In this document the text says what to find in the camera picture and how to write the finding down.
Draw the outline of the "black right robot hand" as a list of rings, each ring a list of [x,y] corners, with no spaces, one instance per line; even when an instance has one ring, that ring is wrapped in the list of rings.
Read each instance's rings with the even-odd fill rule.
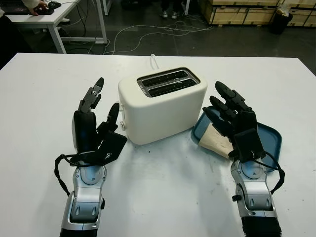
[[[238,92],[222,82],[217,81],[215,88],[225,103],[210,96],[209,101],[219,114],[209,107],[204,107],[203,111],[213,127],[231,142],[233,150],[229,152],[229,157],[242,163],[264,157],[255,112],[245,104],[245,99]]]

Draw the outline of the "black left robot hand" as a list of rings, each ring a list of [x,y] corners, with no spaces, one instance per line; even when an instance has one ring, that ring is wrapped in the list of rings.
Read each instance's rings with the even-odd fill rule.
[[[104,166],[118,159],[127,138],[116,133],[119,103],[110,108],[107,120],[97,125],[96,115],[92,111],[101,99],[104,79],[88,89],[80,100],[73,115],[73,138],[77,153],[71,155],[70,163],[76,166]]]

